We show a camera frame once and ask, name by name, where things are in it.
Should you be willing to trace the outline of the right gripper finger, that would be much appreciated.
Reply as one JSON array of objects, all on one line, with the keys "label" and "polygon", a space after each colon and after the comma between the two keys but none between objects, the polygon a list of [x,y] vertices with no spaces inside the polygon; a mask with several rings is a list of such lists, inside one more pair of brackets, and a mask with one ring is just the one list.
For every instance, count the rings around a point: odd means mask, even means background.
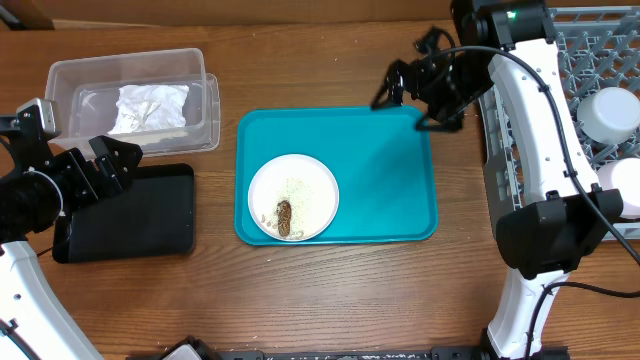
[{"label": "right gripper finger", "polygon": [[370,105],[372,110],[398,107],[403,104],[404,74],[408,65],[402,60],[390,64],[383,83]]},{"label": "right gripper finger", "polygon": [[438,115],[425,112],[415,123],[414,129],[423,132],[455,133],[463,128],[464,113],[458,112],[448,115],[442,111]]}]

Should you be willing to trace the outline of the white napkin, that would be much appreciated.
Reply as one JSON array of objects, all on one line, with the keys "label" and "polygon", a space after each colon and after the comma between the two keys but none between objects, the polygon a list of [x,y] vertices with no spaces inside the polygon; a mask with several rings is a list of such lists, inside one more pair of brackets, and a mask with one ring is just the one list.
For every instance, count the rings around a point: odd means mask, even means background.
[{"label": "white napkin", "polygon": [[118,109],[110,135],[180,128],[187,85],[126,85],[119,89]]}]

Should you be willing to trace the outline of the black plastic tray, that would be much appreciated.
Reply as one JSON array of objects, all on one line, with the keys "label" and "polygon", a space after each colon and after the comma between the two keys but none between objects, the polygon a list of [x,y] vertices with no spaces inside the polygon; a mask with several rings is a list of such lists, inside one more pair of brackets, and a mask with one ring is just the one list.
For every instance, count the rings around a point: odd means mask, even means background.
[{"label": "black plastic tray", "polygon": [[61,218],[52,256],[81,263],[186,255],[194,247],[194,171],[182,163],[138,168],[125,192]]}]

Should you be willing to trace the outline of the large white plate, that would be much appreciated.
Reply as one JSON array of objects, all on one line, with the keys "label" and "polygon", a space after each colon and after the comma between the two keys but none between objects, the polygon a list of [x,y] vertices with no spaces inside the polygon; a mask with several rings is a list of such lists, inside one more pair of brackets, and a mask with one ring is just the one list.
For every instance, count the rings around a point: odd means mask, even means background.
[{"label": "large white plate", "polygon": [[[268,238],[296,243],[320,235],[333,222],[340,204],[337,180],[321,161],[302,154],[275,157],[262,165],[249,183],[247,205],[251,219]],[[277,229],[277,204],[292,207],[291,233]]]}]

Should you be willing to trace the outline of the grey bowl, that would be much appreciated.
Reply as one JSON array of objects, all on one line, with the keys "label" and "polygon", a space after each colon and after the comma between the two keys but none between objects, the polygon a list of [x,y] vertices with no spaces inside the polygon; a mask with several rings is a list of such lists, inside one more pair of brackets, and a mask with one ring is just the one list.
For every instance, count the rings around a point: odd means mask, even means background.
[{"label": "grey bowl", "polygon": [[592,140],[617,145],[639,127],[639,99],[623,88],[604,88],[580,102],[577,119]]}]

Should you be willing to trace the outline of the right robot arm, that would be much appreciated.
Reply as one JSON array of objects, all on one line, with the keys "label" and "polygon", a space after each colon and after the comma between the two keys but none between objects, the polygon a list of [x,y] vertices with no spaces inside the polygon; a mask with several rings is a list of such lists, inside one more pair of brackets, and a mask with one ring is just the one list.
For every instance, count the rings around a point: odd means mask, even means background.
[{"label": "right robot arm", "polygon": [[431,29],[419,58],[393,62],[372,108],[405,96],[426,104],[419,131],[455,132],[466,108],[490,89],[506,107],[523,172],[522,208],[497,217],[493,232],[507,265],[498,311],[476,359],[553,359],[541,333],[557,291],[601,243],[623,208],[582,153],[559,77],[556,31],[541,1],[455,1],[449,47]]}]

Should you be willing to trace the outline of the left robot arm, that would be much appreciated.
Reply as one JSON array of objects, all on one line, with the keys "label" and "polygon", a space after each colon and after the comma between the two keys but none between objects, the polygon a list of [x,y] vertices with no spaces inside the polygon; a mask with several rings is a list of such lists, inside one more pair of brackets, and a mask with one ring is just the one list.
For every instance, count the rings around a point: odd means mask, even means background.
[{"label": "left robot arm", "polygon": [[115,196],[132,183],[143,152],[107,136],[90,140],[96,158],[77,149],[54,155],[41,121],[1,119],[1,143],[14,162],[1,180],[1,356],[97,359],[100,354],[62,306],[28,243],[60,218]]}]

